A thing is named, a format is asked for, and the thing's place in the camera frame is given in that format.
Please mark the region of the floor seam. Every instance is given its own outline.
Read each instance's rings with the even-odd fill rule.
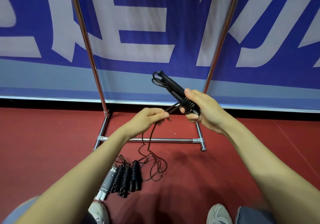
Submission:
[[[316,170],[314,170],[314,168],[311,166],[311,164],[306,160],[306,158],[302,155],[302,153],[298,150],[298,148],[294,145],[294,143],[290,140],[290,138],[286,135],[286,133],[282,130],[282,128],[276,123],[275,120],[273,120],[273,122],[275,123],[275,125],[277,125],[278,129],[287,138],[287,140],[290,142],[290,144],[293,146],[293,148],[298,152],[298,154],[302,157],[302,159],[307,163],[307,165],[314,172],[314,174],[317,176],[317,178],[320,179],[319,174],[316,172]]]

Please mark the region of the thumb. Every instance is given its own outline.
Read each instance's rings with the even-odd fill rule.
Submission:
[[[161,112],[161,113],[157,113],[153,116],[149,116],[149,118],[150,118],[151,123],[154,124],[162,119],[168,118],[169,116],[170,116],[169,113]]]
[[[188,99],[196,103],[199,107],[203,105],[203,99],[197,93],[193,92],[189,88],[186,88],[184,90],[184,94]]]

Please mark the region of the red floor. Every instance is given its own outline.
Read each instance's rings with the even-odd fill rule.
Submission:
[[[133,114],[114,113],[107,135]],[[40,195],[91,153],[102,112],[0,108],[0,221],[19,204]],[[320,122],[240,119],[273,153],[320,189]],[[159,182],[144,182],[127,199],[107,198],[112,223],[205,223],[210,207],[224,204],[232,217],[238,206],[256,206],[261,195],[232,145],[202,127],[207,151],[193,144],[152,144],[168,162]],[[157,128],[154,137],[194,138],[184,116]],[[122,154],[140,158],[139,143]],[[147,176],[149,166],[142,174]]]

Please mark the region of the white shoe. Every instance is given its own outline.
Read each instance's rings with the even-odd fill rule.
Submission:
[[[88,211],[94,217],[97,224],[109,224],[108,211],[102,203],[92,202]]]
[[[232,219],[222,204],[216,204],[209,210],[207,224],[232,224]]]

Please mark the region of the blue and white banner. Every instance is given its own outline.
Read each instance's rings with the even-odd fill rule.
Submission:
[[[0,0],[0,95],[98,100],[71,0]],[[202,90],[230,0],[80,0],[109,101]],[[208,93],[225,107],[320,110],[320,0],[239,0]]]

